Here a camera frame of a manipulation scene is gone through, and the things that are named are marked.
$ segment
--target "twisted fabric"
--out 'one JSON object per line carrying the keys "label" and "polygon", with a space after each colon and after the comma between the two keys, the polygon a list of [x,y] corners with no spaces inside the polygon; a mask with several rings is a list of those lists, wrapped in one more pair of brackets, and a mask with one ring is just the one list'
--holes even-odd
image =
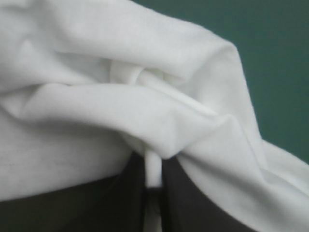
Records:
{"label": "twisted fabric", "polygon": [[0,2],[0,199],[177,160],[261,232],[309,231],[309,167],[259,133],[235,46],[128,0]]}

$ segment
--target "green wall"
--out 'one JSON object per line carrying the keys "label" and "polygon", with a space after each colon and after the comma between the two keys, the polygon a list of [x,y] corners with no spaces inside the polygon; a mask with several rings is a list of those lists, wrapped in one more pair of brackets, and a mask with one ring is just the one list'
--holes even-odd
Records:
{"label": "green wall", "polygon": [[309,163],[309,0],[136,0],[238,48],[263,138]]}

